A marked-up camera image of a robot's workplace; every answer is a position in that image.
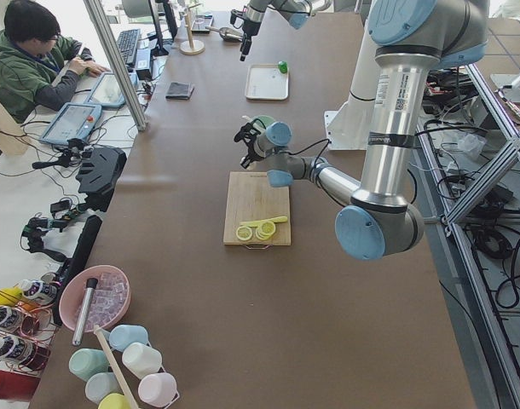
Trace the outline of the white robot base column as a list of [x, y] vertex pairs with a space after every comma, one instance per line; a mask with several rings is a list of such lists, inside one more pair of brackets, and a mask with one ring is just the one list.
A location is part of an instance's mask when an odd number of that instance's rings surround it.
[[325, 111], [325, 131], [333, 151], [365, 150], [373, 117], [380, 67], [378, 45], [364, 30], [348, 100], [337, 111]]

